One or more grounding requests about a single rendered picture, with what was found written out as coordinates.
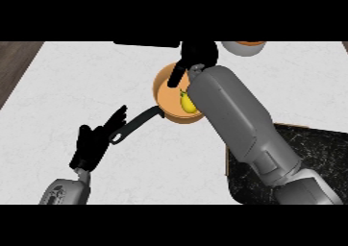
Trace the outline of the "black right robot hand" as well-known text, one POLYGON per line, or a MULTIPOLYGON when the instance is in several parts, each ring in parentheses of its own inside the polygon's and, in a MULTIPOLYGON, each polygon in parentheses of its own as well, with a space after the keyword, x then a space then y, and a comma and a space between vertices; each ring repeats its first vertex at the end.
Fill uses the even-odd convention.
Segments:
POLYGON ((166 86, 174 88, 181 80, 184 72, 196 64, 202 64, 203 67, 211 67, 217 63, 218 49, 214 41, 184 41, 181 43, 181 58, 175 62, 166 86))

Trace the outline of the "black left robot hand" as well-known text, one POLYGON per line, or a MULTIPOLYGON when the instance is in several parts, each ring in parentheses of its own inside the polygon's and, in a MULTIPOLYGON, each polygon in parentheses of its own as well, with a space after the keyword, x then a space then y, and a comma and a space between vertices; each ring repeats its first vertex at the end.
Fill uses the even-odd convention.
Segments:
POLYGON ((91 172, 100 162, 109 146, 109 136, 125 124, 126 106, 110 115, 106 123, 94 129, 88 125, 81 125, 76 138, 76 150, 69 162, 72 169, 81 168, 91 172))

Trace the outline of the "yellow lemon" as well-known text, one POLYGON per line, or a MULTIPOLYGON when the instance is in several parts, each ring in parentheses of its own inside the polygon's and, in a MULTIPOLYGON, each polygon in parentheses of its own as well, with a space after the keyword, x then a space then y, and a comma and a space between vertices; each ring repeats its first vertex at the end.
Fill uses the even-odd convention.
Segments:
POLYGON ((180 91, 180 105, 181 109, 186 113, 195 113, 196 107, 190 101, 190 97, 187 96, 187 93, 184 91, 180 91))

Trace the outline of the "black marble tray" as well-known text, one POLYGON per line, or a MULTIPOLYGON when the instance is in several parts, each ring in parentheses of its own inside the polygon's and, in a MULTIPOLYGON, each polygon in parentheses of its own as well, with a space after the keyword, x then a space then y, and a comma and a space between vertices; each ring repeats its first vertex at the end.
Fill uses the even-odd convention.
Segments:
MULTIPOLYGON (((301 167, 322 176, 341 203, 348 205, 348 133, 316 130, 295 125, 273 124, 292 147, 301 167)), ((226 149, 226 183, 232 199, 242 205, 276 205, 273 192, 249 165, 236 161, 226 149)))

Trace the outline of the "grey bowl with orange inside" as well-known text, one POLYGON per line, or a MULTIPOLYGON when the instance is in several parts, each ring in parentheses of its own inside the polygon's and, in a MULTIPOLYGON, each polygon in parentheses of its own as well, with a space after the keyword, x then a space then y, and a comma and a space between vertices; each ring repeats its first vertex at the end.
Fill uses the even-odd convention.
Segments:
POLYGON ((227 52, 240 57, 252 57, 264 46, 264 41, 223 41, 227 52))

